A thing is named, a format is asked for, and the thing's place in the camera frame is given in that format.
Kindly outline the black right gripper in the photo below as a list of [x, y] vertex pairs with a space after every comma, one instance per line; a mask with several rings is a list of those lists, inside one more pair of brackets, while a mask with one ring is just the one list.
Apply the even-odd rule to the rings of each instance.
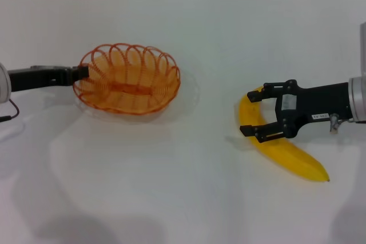
[[347, 82], [307, 89], [299, 87], [294, 79], [264, 83], [257, 90], [248, 92], [247, 97], [252, 103], [277, 98], [277, 122], [240, 126], [245, 137], [255, 137], [259, 143], [294, 138], [304, 125], [330, 121], [332, 115], [340, 120], [351, 118]]

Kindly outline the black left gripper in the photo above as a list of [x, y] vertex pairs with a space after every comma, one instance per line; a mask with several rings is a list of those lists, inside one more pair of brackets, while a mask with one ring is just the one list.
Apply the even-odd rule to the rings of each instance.
[[32, 90], [52, 86], [71, 86], [73, 82], [89, 78], [88, 65], [75, 67], [32, 66], [8, 71], [11, 91]]

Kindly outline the orange wire basket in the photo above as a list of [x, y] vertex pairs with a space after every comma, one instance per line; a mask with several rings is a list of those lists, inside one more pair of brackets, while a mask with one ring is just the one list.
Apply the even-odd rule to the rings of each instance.
[[174, 58], [153, 46], [102, 44], [86, 53], [79, 65], [89, 69], [89, 76], [74, 83], [75, 95], [107, 113], [157, 113], [174, 100], [181, 84]]

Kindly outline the yellow banana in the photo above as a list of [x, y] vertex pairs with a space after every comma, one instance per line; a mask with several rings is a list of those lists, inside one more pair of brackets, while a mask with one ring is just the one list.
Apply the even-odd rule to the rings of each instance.
[[[240, 100], [238, 120], [242, 125], [269, 124], [262, 115], [261, 102], [252, 103], [247, 95]], [[255, 137], [247, 137], [252, 145], [265, 157], [292, 174], [314, 182], [328, 182], [329, 175], [323, 165], [287, 138], [259, 143]]]

